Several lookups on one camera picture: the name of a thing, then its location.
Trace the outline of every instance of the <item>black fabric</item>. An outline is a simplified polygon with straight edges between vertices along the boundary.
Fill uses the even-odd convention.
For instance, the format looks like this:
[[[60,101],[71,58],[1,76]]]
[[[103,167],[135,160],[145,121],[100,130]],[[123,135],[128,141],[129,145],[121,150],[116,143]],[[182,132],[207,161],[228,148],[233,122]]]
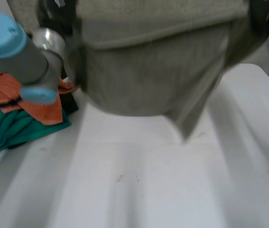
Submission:
[[[70,115],[78,110],[77,103],[75,102],[72,93],[60,94],[59,97],[66,115]]]

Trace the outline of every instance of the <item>orange cloth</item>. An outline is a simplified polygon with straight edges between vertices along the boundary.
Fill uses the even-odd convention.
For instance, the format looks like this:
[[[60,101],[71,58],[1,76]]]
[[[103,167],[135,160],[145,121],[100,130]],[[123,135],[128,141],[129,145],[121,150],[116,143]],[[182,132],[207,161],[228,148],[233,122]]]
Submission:
[[[7,103],[19,97],[21,84],[11,75],[0,73],[0,103]],[[64,83],[62,79],[59,81],[60,94],[72,92],[72,83]],[[8,113],[14,110],[23,109],[34,119],[40,121],[44,125],[54,125],[63,121],[63,110],[57,93],[57,98],[54,104],[43,105],[35,104],[28,101],[20,101],[18,105],[1,108],[3,113]]]

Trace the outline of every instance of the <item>teal fabric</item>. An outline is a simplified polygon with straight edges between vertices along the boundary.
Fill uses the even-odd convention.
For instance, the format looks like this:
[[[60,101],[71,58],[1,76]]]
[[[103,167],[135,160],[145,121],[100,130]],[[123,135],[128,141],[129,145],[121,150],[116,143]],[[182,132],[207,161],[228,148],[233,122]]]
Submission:
[[[71,123],[64,112],[62,123],[43,125],[23,110],[7,114],[0,111],[0,150],[41,138],[69,126]]]

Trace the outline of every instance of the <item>pile of cloth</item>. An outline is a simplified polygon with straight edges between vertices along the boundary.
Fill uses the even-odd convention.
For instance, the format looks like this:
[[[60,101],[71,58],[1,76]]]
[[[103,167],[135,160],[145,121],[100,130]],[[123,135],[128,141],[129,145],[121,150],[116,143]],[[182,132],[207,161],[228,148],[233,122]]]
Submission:
[[[75,89],[62,78],[56,101],[51,105],[22,100],[20,88],[21,84],[11,75],[0,73],[0,150],[13,149],[69,127],[67,115],[78,110],[72,95]]]

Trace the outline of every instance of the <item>white table surface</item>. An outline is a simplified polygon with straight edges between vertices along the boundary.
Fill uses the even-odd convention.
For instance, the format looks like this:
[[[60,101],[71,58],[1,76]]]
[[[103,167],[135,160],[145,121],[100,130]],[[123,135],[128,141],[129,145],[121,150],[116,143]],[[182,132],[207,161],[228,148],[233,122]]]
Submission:
[[[184,142],[164,117],[103,113],[0,153],[0,228],[269,228],[269,77],[228,72]]]

